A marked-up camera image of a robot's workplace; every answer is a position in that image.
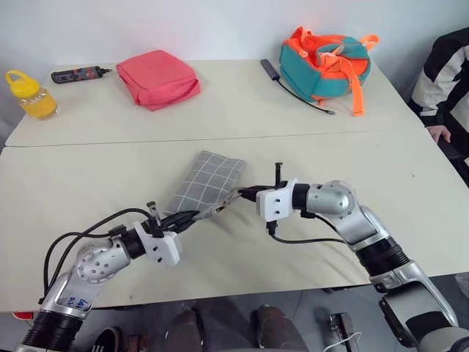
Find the white wall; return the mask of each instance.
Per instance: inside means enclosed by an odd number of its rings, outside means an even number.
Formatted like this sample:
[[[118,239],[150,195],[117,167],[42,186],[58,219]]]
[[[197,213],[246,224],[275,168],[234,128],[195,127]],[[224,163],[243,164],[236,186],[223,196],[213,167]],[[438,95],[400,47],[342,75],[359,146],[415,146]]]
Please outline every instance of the white wall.
[[[2,74],[43,80],[53,63],[117,62],[157,48],[181,59],[276,57],[303,24],[378,34],[372,56],[408,97],[435,38],[469,25],[469,0],[1,0],[0,15]],[[0,76],[0,144],[20,116]]]

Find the pink pouch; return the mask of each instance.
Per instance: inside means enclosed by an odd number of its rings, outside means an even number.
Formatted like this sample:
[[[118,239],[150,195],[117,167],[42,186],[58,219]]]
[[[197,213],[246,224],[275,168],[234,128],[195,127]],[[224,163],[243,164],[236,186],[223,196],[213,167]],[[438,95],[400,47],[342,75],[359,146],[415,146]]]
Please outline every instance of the pink pouch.
[[[200,93],[192,68],[162,50],[131,57],[117,65],[135,104],[154,111]]]

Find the wire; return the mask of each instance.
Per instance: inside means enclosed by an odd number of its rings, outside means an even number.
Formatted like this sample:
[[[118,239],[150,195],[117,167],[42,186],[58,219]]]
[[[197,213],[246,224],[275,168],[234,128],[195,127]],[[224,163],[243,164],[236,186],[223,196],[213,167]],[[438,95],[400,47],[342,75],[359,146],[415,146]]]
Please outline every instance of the wire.
[[[103,226],[104,224],[110,222],[111,220],[114,220],[115,218],[121,216],[121,215],[124,215],[126,213],[140,213],[140,214],[143,214],[145,215],[148,220],[149,220],[149,225],[151,227],[153,227],[153,229],[155,229],[157,227],[156,223],[155,223],[155,218],[153,218],[151,216],[150,213],[148,213],[147,211],[145,210],[142,210],[142,209],[138,209],[138,208],[128,208],[128,209],[123,209],[123,210],[120,210],[110,216],[108,216],[107,218],[99,221],[98,223],[94,224],[93,226],[91,226],[89,229],[83,231],[83,232],[69,232],[69,233],[66,233],[62,236],[60,236],[59,238],[57,238],[52,244],[51,246],[49,247],[49,250],[47,252],[47,255],[45,256],[45,259],[44,259],[44,270],[43,270],[43,279],[44,279],[44,296],[47,295],[48,291],[49,291],[49,288],[52,287],[52,285],[54,284],[54,282],[57,280],[57,277],[59,276],[59,273],[62,269],[62,266],[64,265],[64,262],[65,260],[67,259],[67,256],[68,254],[70,253],[70,251],[72,250],[73,246],[79,241],[81,240],[82,238],[106,238],[109,236],[109,234],[104,234],[104,235],[93,235],[91,234],[90,232],[91,231],[94,231],[96,230],[98,227],[101,227]],[[58,242],[60,242],[61,240],[63,240],[64,238],[67,238],[67,237],[70,237],[70,236],[76,236],[73,241],[70,242],[70,244],[67,246],[67,248],[64,250],[64,253],[62,254],[62,256],[60,257],[60,260],[59,262],[57,263],[57,266],[56,266],[56,269],[53,273],[53,276],[51,278],[51,282],[49,283],[48,282],[48,269],[49,269],[49,260],[51,258],[51,254],[52,254],[52,251],[54,249],[54,247],[58,244]]]
[[[332,225],[327,219],[323,218],[322,216],[314,214],[313,219],[319,219],[320,221],[328,225],[335,233],[337,233],[337,229],[334,227],[334,225]],[[275,233],[270,234],[270,237],[280,243],[285,243],[285,244],[302,244],[302,243],[318,243],[318,242],[338,242],[338,243],[346,244],[345,241],[339,240],[337,238],[312,238],[309,240],[284,240],[283,238],[279,238],[275,236]]]
[[[337,233],[336,227],[332,225],[327,219],[323,218],[321,215],[314,214],[314,218],[319,219],[320,221],[328,225],[335,233]]]
[[[335,115],[336,112],[332,111],[332,110],[326,110],[326,109],[321,109],[321,108],[318,108],[317,106],[313,105],[313,104],[310,104],[308,103],[306,100],[303,100],[301,99],[300,97],[298,97],[294,92],[292,92],[290,89],[286,88],[278,79],[276,80],[278,84],[281,85],[281,87],[283,89],[285,89],[290,95],[292,95],[293,97],[297,98],[299,101],[303,101],[305,104],[308,104],[310,107],[312,108],[315,108],[317,110],[320,110],[322,112],[325,112],[326,114],[330,114],[330,115]]]
[[[283,238],[279,238],[275,235],[270,235],[271,238],[274,240],[285,243],[285,244],[302,244],[302,243],[318,243],[318,242],[339,242],[345,243],[343,240],[338,240],[337,238],[312,238],[309,240],[284,240]]]
[[[353,337],[355,336],[358,336],[357,337],[357,343],[358,341],[360,341],[360,337],[361,337],[361,331],[357,331],[357,332],[354,332],[353,334],[351,334],[347,339],[343,339],[343,340],[340,340],[339,342],[336,342],[336,343],[333,343],[332,345],[329,345],[328,347],[326,347],[322,352],[326,352],[328,350],[330,350],[332,347],[336,347],[344,342],[347,342],[347,341],[350,341]]]

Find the white table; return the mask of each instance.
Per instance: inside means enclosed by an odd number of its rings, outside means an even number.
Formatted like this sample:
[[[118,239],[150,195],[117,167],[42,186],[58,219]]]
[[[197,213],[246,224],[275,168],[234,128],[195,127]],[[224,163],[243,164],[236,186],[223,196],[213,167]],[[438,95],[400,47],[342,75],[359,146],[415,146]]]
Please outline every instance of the white table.
[[[190,65],[197,72],[202,93],[154,112],[133,104],[115,70],[104,78],[69,84],[55,84],[49,78],[44,87],[56,98],[60,114],[44,121],[23,118],[7,145],[185,141],[422,127],[376,65],[363,86],[363,117],[352,116],[351,95],[325,103],[336,115],[301,103],[271,81],[257,60]]]
[[[53,239],[152,199],[163,207],[202,149],[247,160],[242,186],[272,183],[278,160],[286,179],[345,180],[429,275],[469,270],[469,191],[423,128],[7,147],[0,157],[0,311],[37,308],[43,259]],[[135,219],[127,216],[112,226]],[[278,235],[334,234],[320,221],[294,217],[281,223]],[[366,272],[340,243],[289,246],[271,240],[254,204],[244,199],[195,224],[181,239],[180,264],[164,268],[140,258],[106,284],[97,305],[367,283]]]

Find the human hand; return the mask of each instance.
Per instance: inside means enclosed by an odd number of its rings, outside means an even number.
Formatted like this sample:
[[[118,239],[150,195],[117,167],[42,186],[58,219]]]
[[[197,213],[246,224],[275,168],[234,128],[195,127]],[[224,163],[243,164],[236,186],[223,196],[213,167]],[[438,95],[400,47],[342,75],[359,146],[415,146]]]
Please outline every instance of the human hand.
[[[440,136],[442,136],[448,143],[451,142],[451,132],[446,128],[446,126],[428,126],[426,129],[430,132],[430,136],[432,136],[435,142],[438,143],[438,139],[440,139]]]

